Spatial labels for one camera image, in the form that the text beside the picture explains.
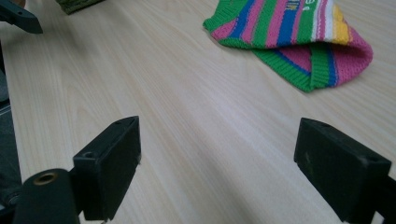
green object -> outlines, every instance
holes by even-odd
[[[103,0],[56,0],[67,15],[102,1]]]

black plastic part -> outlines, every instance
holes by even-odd
[[[388,177],[377,190],[376,210],[385,219],[384,224],[396,223],[396,181]]]
[[[78,224],[69,173],[47,170],[27,179],[13,224]]]
[[[112,123],[74,158],[79,208],[87,220],[113,219],[140,162],[139,117]]]
[[[371,223],[389,160],[326,123],[301,119],[294,161],[342,221]]]
[[[0,1],[0,21],[16,25],[28,33],[43,34],[37,17],[9,0]]]
[[[15,215],[15,205],[0,210],[0,223],[11,224]]]

pink stripe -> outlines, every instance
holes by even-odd
[[[337,85],[356,77],[373,59],[371,46],[352,27],[349,27],[349,31],[352,41],[347,46],[332,45],[338,75]]]
[[[324,40],[324,36],[326,34],[326,19],[327,19],[326,5],[327,5],[327,0],[322,0],[318,12],[318,30],[317,30],[318,40]]]
[[[212,37],[215,38],[216,40],[224,39],[233,31],[235,24],[236,24],[236,19],[228,23],[225,23],[224,25],[221,25],[218,29],[212,32],[211,34]]]
[[[260,12],[262,11],[263,4],[264,0],[255,1],[248,13],[247,26],[244,33],[242,33],[242,39],[249,44],[253,38],[254,26],[256,25],[257,19],[259,18]]]
[[[276,48],[277,38],[279,37],[280,25],[282,24],[283,14],[285,13],[287,0],[278,1],[276,4],[274,15],[271,19],[270,26],[267,33],[267,41],[265,46],[267,48]]]
[[[305,71],[311,72],[311,50],[307,45],[293,46],[291,48],[281,48],[279,51],[289,60],[303,68]]]
[[[300,2],[300,6],[299,6],[297,14],[296,14],[296,19],[294,20],[293,32],[291,33],[291,44],[297,44],[297,34],[298,34],[299,25],[300,25],[301,14],[303,14],[304,2],[305,2],[305,0],[302,0]]]

green stripe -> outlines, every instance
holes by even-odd
[[[309,7],[309,10],[304,10],[301,15],[298,26],[297,44],[306,44],[311,42],[312,32],[314,30],[314,15],[317,6],[318,0],[315,0],[315,3],[312,4],[307,4],[305,2],[304,7]]]
[[[248,0],[219,0],[215,14],[204,21],[204,27],[210,33],[221,25],[235,19]]]
[[[329,86],[330,67],[326,43],[309,45],[311,48],[311,87],[326,88]]]
[[[270,26],[271,19],[275,12],[276,1],[267,0],[265,1],[260,17],[256,23],[256,31],[253,36],[252,45],[256,48],[265,48],[265,42],[267,40],[268,28]]]
[[[310,85],[311,80],[309,76],[283,60],[272,49],[254,49],[253,53],[298,89],[305,92],[310,92],[314,89]]]

colorful knit fabric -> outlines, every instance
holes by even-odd
[[[373,59],[333,0],[219,0],[204,27],[221,45],[251,49],[307,92],[347,82]]]

